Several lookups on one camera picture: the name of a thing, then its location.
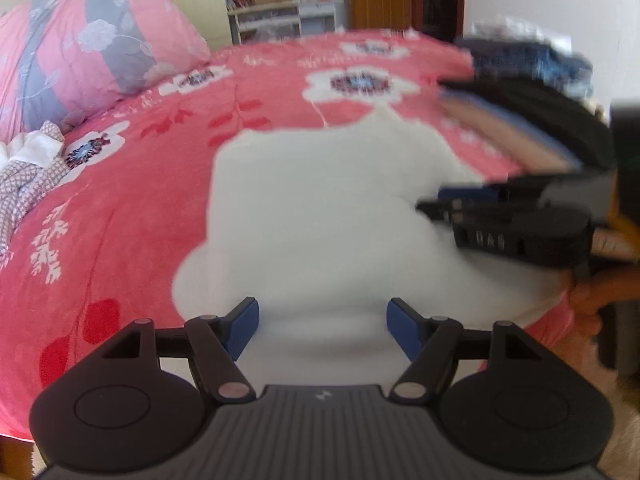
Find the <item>folded clothes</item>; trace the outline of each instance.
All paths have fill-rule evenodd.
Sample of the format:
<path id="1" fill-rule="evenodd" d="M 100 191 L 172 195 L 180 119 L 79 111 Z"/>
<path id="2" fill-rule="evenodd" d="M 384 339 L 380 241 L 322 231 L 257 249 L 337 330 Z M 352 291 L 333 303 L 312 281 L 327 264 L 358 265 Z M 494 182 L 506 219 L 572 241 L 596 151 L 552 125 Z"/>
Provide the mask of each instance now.
<path id="1" fill-rule="evenodd" d="M 593 94 L 593 65 L 578 55 L 563 55 L 548 44 L 458 38 L 456 45 L 471 52 L 476 76 L 539 79 L 574 99 Z"/>
<path id="2" fill-rule="evenodd" d="M 575 154 L 571 150 L 569 150 L 562 142 L 550 135 L 547 135 L 545 132 L 540 130 L 540 128 L 534 126 L 520 115 L 505 110 L 504 108 L 501 108 L 497 105 L 491 104 L 489 101 L 486 101 L 481 97 L 478 97 L 477 95 L 471 94 L 469 92 L 446 90 L 442 93 L 442 97 L 447 101 L 455 99 L 459 102 L 473 104 L 475 107 L 484 110 L 485 112 L 490 113 L 501 121 L 509 124 L 530 139 L 542 144 L 552 152 L 557 153 L 572 167 L 582 167 L 582 161 L 580 160 L 580 158 L 575 156 Z"/>
<path id="3" fill-rule="evenodd" d="M 502 78 L 441 81 L 440 84 L 448 89 L 474 94 L 520 115 L 562 142 L 585 166 L 610 170 L 616 165 L 609 128 L 580 103 L 541 81 Z"/>
<path id="4" fill-rule="evenodd" d="M 471 102 L 443 96 L 441 103 L 450 117 L 488 139 L 492 146 L 507 153 L 528 173 L 571 173 L 576 170 L 576 166 L 559 153 Z"/>
<path id="5" fill-rule="evenodd" d="M 571 36 L 542 29 L 535 23 L 514 16 L 495 16 L 473 22 L 469 37 L 499 41 L 535 41 L 549 44 L 562 54 L 570 55 L 573 51 Z"/>
<path id="6" fill-rule="evenodd" d="M 25 215 L 69 172 L 60 156 L 60 147 L 45 168 L 38 164 L 47 160 L 53 145 L 62 146 L 64 141 L 60 129 L 49 121 L 42 125 L 39 132 L 42 137 L 33 135 L 24 142 L 24 146 L 30 150 L 30 162 L 14 157 L 0 171 L 0 256 L 9 250 L 14 231 Z"/>
<path id="7" fill-rule="evenodd" d="M 41 130 L 17 134 L 8 144 L 0 142 L 0 171 L 12 160 L 48 168 L 63 145 L 63 139 L 57 140 Z"/>

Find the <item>pink pillow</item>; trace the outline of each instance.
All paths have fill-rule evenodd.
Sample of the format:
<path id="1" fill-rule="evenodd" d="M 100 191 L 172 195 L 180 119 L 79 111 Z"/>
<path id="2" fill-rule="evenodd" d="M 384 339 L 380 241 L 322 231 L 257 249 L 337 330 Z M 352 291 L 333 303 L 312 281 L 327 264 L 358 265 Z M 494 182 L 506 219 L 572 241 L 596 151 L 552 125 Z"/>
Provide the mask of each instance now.
<path id="1" fill-rule="evenodd" d="M 173 0 L 33 0 L 0 18 L 0 140 L 63 131 L 208 62 Z"/>

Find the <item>blue gripper pad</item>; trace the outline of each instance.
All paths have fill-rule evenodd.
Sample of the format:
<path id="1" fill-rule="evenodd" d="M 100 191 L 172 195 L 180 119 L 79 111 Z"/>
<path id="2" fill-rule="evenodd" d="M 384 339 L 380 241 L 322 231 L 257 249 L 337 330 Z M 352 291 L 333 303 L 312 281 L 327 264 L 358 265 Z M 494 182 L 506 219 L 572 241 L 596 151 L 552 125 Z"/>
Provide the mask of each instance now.
<path id="1" fill-rule="evenodd" d="M 500 202 L 498 192 L 490 187 L 441 187 L 439 200 L 466 198 L 475 202 Z"/>
<path id="2" fill-rule="evenodd" d="M 222 346 L 234 361 L 237 361 L 247 346 L 260 321 L 260 307 L 255 298 L 246 298 L 220 320 L 228 330 Z"/>
<path id="3" fill-rule="evenodd" d="M 424 322 L 422 316 L 399 298 L 393 298 L 386 306 L 386 327 L 411 362 L 424 346 L 420 333 Z"/>

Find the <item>pink bedspread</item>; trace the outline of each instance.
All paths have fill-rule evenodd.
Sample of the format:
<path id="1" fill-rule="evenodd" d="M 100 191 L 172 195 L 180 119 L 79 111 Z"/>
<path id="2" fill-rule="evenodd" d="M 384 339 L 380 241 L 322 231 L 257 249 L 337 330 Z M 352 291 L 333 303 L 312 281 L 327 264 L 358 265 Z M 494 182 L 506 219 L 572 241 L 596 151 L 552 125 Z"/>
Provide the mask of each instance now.
<path id="1" fill-rule="evenodd" d="M 172 285 L 206 235 L 216 150 L 240 130 L 347 124 L 381 100 L 432 124 L 479 173 L 517 171 L 437 102 L 437 78 L 471 75 L 467 55 L 414 32 L 243 46 L 73 131 L 73 169 L 0 260 L 0 433 L 29 439 L 43 387 L 133 319 L 183 324 Z M 570 322 L 556 310 L 534 327 L 547 342 Z"/>

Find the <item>white cloth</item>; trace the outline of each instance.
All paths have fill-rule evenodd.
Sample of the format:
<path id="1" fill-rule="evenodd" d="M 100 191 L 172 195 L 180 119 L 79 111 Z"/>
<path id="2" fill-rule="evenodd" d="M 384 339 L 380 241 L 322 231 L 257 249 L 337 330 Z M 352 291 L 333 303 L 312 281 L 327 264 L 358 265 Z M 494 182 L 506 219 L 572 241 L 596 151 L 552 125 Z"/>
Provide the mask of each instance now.
<path id="1" fill-rule="evenodd" d="M 258 299 L 260 326 L 238 363 L 258 391 L 388 387 L 408 364 L 386 331 L 392 297 L 470 328 L 527 324 L 558 301 L 555 273 L 460 251 L 450 228 L 415 211 L 441 184 L 471 180 L 436 131 L 388 108 L 344 127 L 242 133 L 212 177 L 210 305 L 178 310 L 223 315 Z"/>
<path id="2" fill-rule="evenodd" d="M 48 168 L 62 151 L 64 141 L 35 130 L 16 135 L 9 144 L 0 142 L 0 171 L 12 160 Z"/>
<path id="3" fill-rule="evenodd" d="M 571 36 L 552 30 L 545 30 L 535 23 L 510 16 L 496 16 L 490 20 L 474 22 L 471 25 L 470 34 L 465 35 L 465 37 L 483 38 L 484 40 L 513 40 L 545 43 L 551 45 L 551 47 L 558 52 L 568 56 L 570 56 L 573 51 Z"/>
<path id="4" fill-rule="evenodd" d="M 55 145 L 62 146 L 64 142 L 60 128 L 45 121 L 38 132 L 41 135 L 21 137 L 24 143 L 0 169 L 0 256 L 9 250 L 14 231 L 25 215 L 69 172 L 61 156 L 55 156 L 47 164 Z M 42 137 L 52 142 L 45 142 Z M 46 165 L 40 166 L 35 161 Z"/>

